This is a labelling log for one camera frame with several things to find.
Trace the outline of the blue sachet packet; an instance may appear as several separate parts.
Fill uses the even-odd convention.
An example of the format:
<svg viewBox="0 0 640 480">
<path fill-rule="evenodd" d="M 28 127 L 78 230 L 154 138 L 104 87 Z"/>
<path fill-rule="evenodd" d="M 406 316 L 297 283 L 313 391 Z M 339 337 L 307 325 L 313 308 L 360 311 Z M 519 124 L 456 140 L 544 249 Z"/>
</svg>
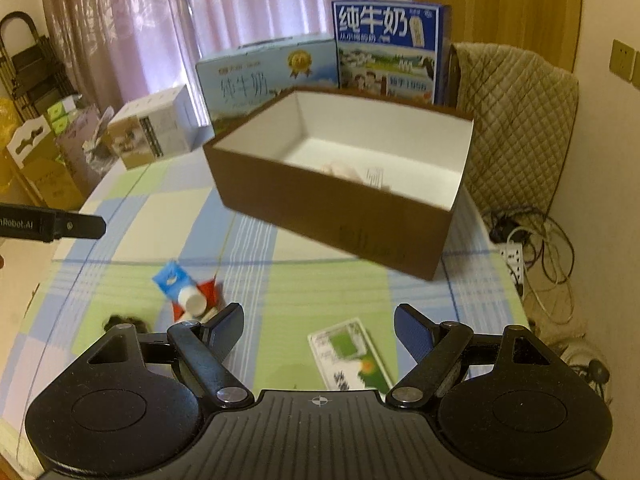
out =
<svg viewBox="0 0 640 480">
<path fill-rule="evenodd" d="M 152 277 L 152 281 L 174 304 L 178 304 L 180 292 L 191 284 L 190 276 L 186 273 L 186 270 L 174 260 L 166 263 Z"/>
</svg>

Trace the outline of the white cotton ball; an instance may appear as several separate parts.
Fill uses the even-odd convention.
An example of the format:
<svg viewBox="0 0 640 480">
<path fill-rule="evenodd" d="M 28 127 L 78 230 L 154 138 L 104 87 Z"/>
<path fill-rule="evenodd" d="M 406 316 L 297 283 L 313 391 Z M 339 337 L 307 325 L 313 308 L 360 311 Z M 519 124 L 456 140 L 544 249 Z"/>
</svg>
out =
<svg viewBox="0 0 640 480">
<path fill-rule="evenodd" d="M 320 171 L 331 177 L 341 178 L 357 183 L 363 182 L 362 177 L 360 177 L 358 172 L 352 168 L 352 166 L 344 164 L 344 162 L 329 162 L 328 164 L 322 165 L 320 167 Z"/>
</svg>

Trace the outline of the white paper medicine box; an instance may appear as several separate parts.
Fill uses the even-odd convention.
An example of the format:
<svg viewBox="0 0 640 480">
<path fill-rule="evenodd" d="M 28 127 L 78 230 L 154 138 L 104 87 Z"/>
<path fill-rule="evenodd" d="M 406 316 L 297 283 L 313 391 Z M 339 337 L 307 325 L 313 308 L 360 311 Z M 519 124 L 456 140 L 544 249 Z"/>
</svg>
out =
<svg viewBox="0 0 640 480">
<path fill-rule="evenodd" d="M 384 188 L 384 170 L 380 167 L 370 167 L 364 174 L 364 183 L 371 188 Z"/>
</svg>

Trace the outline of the white small bottle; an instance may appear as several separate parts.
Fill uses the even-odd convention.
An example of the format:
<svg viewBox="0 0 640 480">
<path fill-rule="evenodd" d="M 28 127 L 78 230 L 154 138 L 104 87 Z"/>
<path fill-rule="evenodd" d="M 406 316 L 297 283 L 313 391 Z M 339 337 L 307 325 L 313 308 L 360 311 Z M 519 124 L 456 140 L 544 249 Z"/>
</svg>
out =
<svg viewBox="0 0 640 480">
<path fill-rule="evenodd" d="M 199 318 L 207 309 L 207 299 L 203 293 L 193 286 L 183 287 L 178 293 L 178 304 L 186 313 Z"/>
</svg>

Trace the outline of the red candy wrapper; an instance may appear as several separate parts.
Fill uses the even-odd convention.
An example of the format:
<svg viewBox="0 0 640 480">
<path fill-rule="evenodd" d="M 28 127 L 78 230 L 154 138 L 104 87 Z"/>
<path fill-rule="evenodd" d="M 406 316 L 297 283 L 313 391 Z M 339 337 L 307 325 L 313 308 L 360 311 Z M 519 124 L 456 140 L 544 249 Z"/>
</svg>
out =
<svg viewBox="0 0 640 480">
<path fill-rule="evenodd" d="M 220 303 L 220 287 L 217 284 L 216 278 L 212 278 L 209 281 L 201 282 L 196 285 L 188 285 L 188 286 L 197 287 L 207 299 L 206 312 L 199 318 L 202 318 L 206 314 L 209 314 L 209 312 L 216 312 L 218 310 L 218 306 Z M 174 320 L 176 322 L 182 320 L 183 318 L 194 318 L 194 316 L 190 315 L 189 313 L 186 313 L 186 311 L 183 310 L 182 307 L 180 307 L 180 304 L 174 304 L 172 302 L 171 307 L 172 307 L 172 315 L 174 316 Z"/>
</svg>

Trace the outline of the green white medicine box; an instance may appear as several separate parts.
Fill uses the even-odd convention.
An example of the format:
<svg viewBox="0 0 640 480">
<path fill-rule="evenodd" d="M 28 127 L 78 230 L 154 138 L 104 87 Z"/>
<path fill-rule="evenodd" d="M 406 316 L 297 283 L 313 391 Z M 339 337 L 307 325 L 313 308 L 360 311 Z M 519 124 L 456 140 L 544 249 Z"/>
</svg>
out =
<svg viewBox="0 0 640 480">
<path fill-rule="evenodd" d="M 307 340 L 328 390 L 390 392 L 390 375 L 359 318 L 317 330 Z"/>
</svg>

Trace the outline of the black hair scrunchie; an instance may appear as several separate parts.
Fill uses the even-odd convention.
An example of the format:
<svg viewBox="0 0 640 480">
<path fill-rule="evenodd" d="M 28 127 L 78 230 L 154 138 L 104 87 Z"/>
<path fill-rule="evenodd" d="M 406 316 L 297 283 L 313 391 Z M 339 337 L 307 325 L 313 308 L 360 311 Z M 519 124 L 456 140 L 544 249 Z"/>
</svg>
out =
<svg viewBox="0 0 640 480">
<path fill-rule="evenodd" d="M 121 316 L 117 314 L 111 315 L 103 325 L 104 332 L 107 333 L 115 326 L 128 324 L 134 326 L 138 334 L 149 333 L 148 326 L 141 318 L 135 316 Z"/>
</svg>

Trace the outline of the checked pastel tablecloth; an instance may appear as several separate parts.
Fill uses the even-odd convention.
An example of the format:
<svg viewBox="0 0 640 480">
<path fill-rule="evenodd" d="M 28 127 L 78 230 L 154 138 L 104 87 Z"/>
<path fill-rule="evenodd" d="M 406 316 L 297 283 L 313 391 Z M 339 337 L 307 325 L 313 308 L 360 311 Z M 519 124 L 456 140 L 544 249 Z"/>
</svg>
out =
<svg viewBox="0 0 640 480">
<path fill-rule="evenodd" d="M 1 246 L 2 292 L 27 289 L 17 304 L 1 303 L 1 454 L 27 478 L 40 473 L 24 429 L 29 403 L 102 335 L 111 316 L 166 330 L 172 307 L 154 276 L 171 261 L 199 282 L 215 280 L 224 302 L 243 307 L 244 333 L 228 364 L 256 390 L 321 387 L 308 338 L 352 318 L 366 329 L 387 374 L 406 374 L 412 359 L 393 331 L 398 304 L 480 333 L 526 320 L 466 193 L 457 198 L 429 281 L 227 209 L 201 152 L 135 170 L 114 166 L 84 211 L 106 221 L 104 237 Z"/>
</svg>

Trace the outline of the box of paper clutter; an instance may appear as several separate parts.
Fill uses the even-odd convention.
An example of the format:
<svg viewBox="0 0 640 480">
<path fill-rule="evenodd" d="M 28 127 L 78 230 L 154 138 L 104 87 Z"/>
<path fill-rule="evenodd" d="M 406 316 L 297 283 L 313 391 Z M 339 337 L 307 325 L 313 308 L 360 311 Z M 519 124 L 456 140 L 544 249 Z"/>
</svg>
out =
<svg viewBox="0 0 640 480">
<path fill-rule="evenodd" d="M 111 170 L 117 157 L 107 146 L 108 123 L 115 113 L 109 106 L 104 113 L 91 105 L 73 116 L 56 138 L 63 160 L 78 188 L 89 195 Z"/>
</svg>

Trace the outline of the white power strip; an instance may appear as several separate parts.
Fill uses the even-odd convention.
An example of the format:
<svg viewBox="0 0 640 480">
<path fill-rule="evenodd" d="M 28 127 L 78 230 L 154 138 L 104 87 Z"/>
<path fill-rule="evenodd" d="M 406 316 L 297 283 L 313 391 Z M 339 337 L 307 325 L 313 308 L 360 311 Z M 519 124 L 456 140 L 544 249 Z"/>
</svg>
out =
<svg viewBox="0 0 640 480">
<path fill-rule="evenodd" d="M 525 272 L 522 245 L 514 242 L 504 243 L 500 245 L 499 252 L 509 269 L 514 283 L 522 284 Z"/>
</svg>

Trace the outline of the black folding step ladder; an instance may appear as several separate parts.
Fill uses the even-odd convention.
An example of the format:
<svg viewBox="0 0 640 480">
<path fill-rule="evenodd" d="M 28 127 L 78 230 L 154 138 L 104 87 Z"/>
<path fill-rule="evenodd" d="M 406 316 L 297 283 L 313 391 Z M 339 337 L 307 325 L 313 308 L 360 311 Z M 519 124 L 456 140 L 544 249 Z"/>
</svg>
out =
<svg viewBox="0 0 640 480">
<path fill-rule="evenodd" d="M 35 22 L 25 12 L 14 11 L 1 20 L 1 32 L 14 21 L 24 22 L 34 43 L 27 49 L 9 55 L 1 41 L 1 81 L 23 122 L 37 118 L 47 109 L 75 93 L 64 64 L 58 59 L 50 39 L 42 36 Z"/>
</svg>

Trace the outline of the brown open cardboard box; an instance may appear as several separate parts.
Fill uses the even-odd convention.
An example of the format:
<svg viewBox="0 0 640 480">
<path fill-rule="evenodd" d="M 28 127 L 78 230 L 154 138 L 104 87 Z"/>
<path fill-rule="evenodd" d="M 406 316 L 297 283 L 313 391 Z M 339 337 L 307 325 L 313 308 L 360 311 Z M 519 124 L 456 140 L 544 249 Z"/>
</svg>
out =
<svg viewBox="0 0 640 480">
<path fill-rule="evenodd" d="M 415 278 L 434 278 L 474 131 L 453 108 L 293 88 L 203 146 L 229 209 Z M 320 171 L 352 166 L 363 182 Z M 364 183 L 384 170 L 384 188 Z"/>
</svg>

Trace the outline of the quilted beige chair cover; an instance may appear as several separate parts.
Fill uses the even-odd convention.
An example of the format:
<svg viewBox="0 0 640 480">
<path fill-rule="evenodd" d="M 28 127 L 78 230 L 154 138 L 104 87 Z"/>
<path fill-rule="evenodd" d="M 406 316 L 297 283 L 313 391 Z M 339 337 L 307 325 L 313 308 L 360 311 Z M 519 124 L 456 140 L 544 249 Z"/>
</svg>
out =
<svg viewBox="0 0 640 480">
<path fill-rule="evenodd" d="M 533 51 L 458 42 L 450 82 L 456 109 L 474 118 L 463 182 L 480 214 L 547 212 L 572 140 L 577 77 Z"/>
</svg>

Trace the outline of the light blue milk carton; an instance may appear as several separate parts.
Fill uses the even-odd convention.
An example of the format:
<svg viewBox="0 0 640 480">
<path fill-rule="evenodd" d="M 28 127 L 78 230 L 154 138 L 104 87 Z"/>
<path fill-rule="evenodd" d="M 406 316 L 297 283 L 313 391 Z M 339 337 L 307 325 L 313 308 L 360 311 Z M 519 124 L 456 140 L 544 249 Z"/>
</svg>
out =
<svg viewBox="0 0 640 480">
<path fill-rule="evenodd" d="M 338 86 L 335 41 L 326 34 L 221 51 L 201 58 L 195 70 L 217 134 L 289 88 Z"/>
</svg>

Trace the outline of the wall socket plate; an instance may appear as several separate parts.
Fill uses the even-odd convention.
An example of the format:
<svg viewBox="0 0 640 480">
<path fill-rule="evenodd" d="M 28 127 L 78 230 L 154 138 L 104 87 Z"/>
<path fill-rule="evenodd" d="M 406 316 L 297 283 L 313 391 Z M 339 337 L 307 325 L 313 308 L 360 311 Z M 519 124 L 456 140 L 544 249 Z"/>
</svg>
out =
<svg viewBox="0 0 640 480">
<path fill-rule="evenodd" d="M 635 48 L 614 39 L 608 69 L 634 88 L 639 88 L 639 51 Z"/>
</svg>

